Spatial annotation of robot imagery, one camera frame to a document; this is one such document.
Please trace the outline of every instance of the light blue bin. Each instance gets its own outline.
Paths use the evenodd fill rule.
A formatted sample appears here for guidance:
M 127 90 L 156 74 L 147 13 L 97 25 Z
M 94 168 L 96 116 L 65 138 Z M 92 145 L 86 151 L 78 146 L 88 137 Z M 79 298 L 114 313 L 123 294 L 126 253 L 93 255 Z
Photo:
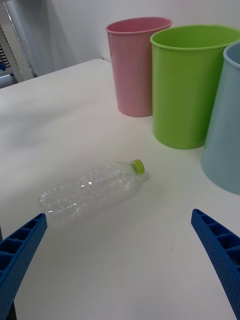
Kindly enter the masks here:
M 202 168 L 216 185 L 240 195 L 240 42 L 223 57 Z

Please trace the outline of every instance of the green bottle cap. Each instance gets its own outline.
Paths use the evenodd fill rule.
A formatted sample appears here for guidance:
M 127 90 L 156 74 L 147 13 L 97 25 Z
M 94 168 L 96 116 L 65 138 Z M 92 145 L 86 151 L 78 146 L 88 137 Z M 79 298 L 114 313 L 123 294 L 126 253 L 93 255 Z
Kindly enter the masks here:
M 131 165 L 137 176 L 142 175 L 145 171 L 144 164 L 141 160 L 137 159 L 131 162 Z

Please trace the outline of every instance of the pink bin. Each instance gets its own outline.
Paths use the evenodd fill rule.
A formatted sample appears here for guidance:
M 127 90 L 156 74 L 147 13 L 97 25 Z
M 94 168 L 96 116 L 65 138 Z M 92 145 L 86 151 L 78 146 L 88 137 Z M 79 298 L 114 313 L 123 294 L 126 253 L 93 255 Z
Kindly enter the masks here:
M 152 111 L 152 45 L 155 32 L 170 28 L 172 20 L 140 17 L 106 27 L 118 109 L 131 117 Z

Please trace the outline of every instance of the clear plastic bottle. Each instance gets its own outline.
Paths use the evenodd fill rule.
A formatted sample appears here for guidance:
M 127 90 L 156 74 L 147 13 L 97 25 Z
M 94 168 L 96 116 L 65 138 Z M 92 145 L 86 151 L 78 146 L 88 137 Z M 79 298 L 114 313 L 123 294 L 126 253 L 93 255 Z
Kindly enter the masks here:
M 70 184 L 44 192 L 38 203 L 52 225 L 86 217 L 134 195 L 141 185 L 137 176 L 144 171 L 139 159 L 131 163 L 107 162 Z

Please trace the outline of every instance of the plastic bucket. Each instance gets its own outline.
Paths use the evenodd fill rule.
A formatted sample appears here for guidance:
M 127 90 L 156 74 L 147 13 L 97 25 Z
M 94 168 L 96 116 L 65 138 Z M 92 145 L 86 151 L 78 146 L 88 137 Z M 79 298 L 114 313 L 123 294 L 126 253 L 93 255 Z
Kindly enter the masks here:
M 106 27 L 118 109 L 132 117 L 152 111 L 152 46 L 150 37 L 169 28 L 172 20 L 140 17 Z
M 240 42 L 223 56 L 202 168 L 216 185 L 240 195 Z
M 205 143 L 227 45 L 240 30 L 186 25 L 155 33 L 152 43 L 153 133 L 164 145 Z

